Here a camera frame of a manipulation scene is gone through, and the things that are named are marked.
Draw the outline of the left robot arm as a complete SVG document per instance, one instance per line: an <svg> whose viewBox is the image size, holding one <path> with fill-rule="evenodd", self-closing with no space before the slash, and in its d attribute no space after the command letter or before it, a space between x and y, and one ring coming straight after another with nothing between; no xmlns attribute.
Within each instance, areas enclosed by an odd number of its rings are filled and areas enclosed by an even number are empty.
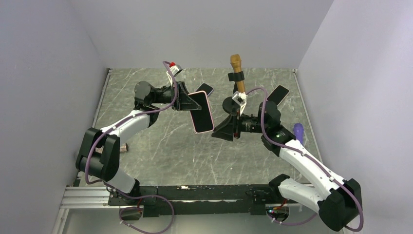
<svg viewBox="0 0 413 234"><path fill-rule="evenodd" d="M95 176L121 191L125 203L135 204L140 198L140 183L120 168L120 146L138 132L152 126L166 104L177 111L198 111L200 102L189 96L184 82L155 88L146 81L136 84L134 109L123 119L107 127L89 128L83 137L75 167L85 178Z"/></svg>

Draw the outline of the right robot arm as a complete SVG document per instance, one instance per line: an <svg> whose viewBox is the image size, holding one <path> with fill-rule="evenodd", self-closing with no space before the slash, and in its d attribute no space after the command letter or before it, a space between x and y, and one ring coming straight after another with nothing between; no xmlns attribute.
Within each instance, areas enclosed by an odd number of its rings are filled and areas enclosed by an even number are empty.
<svg viewBox="0 0 413 234"><path fill-rule="evenodd" d="M260 133L264 147L288 162L312 186L281 174L269 182L269 198L274 202L295 201L319 216L333 231L346 228L359 232L364 227L361 186L346 180L316 159L296 136L281 124L281 113L273 102L260 104L259 113L246 116L233 109L213 131L212 137L233 141L242 132Z"/></svg>

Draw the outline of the phone in purple case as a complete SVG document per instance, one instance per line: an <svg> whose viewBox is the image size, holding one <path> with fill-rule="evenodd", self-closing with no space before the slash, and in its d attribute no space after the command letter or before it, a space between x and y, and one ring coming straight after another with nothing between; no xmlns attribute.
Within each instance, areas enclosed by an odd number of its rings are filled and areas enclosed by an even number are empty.
<svg viewBox="0 0 413 234"><path fill-rule="evenodd" d="M207 96L210 96L214 91L214 88L206 83L202 83L197 89L196 92L204 91Z"/></svg>

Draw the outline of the phone in white case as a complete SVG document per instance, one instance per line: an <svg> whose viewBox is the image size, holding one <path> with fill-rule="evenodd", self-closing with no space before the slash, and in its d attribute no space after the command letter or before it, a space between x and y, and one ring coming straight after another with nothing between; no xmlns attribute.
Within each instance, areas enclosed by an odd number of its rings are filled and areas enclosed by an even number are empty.
<svg viewBox="0 0 413 234"><path fill-rule="evenodd" d="M267 97L267 101L279 105L289 94L289 90L282 85L278 85L272 93Z"/></svg>

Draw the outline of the black microphone stand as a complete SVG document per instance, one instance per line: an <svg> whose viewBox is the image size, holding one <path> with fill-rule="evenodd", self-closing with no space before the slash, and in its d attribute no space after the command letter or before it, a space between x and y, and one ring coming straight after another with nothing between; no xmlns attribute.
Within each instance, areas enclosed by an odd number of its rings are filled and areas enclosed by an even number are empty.
<svg viewBox="0 0 413 234"><path fill-rule="evenodd" d="M243 71L238 72L238 73L228 73L227 75L228 75L228 80L230 82L244 81L244 72ZM236 91L238 91L237 83L234 84L233 93L235 93ZM236 103L232 100L232 97L227 97L227 98L224 99L224 101L222 103L223 110L226 113L230 113L235 104Z"/></svg>

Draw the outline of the gold microphone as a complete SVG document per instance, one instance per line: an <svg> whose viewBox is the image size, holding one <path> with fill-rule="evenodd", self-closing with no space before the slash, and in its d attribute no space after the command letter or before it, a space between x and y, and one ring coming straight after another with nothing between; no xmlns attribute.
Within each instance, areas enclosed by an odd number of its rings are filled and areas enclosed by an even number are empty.
<svg viewBox="0 0 413 234"><path fill-rule="evenodd" d="M230 64L233 68L234 81L237 85L237 90L241 93L245 93L244 74L242 70L242 60L239 54L230 56Z"/></svg>

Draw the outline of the purple microphone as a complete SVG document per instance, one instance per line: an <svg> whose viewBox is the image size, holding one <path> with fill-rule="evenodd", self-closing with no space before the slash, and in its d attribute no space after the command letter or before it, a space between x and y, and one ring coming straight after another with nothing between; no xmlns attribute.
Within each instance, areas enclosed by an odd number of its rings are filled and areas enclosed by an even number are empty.
<svg viewBox="0 0 413 234"><path fill-rule="evenodd" d="M293 133L296 139L303 145L304 127L301 123L295 123L293 126Z"/></svg>

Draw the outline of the glitter silver microphone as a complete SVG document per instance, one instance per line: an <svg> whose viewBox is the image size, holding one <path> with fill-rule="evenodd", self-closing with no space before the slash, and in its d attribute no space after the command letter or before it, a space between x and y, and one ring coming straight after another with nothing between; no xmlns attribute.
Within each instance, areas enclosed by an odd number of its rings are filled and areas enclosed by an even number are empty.
<svg viewBox="0 0 413 234"><path fill-rule="evenodd" d="M96 148L95 151L98 153L102 153L103 152L104 147L100 147L100 148ZM119 152L120 153L124 153L124 152L128 152L129 151L129 146L127 143L123 144L120 146Z"/></svg>

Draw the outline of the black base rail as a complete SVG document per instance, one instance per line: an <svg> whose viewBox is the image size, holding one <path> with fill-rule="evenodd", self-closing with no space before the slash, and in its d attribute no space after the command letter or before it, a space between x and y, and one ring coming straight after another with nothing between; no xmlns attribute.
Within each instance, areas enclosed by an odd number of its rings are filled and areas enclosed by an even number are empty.
<svg viewBox="0 0 413 234"><path fill-rule="evenodd" d="M285 199L267 184L142 186L142 198L130 199L110 190L108 205L139 207L144 217L161 215L265 215Z"/></svg>

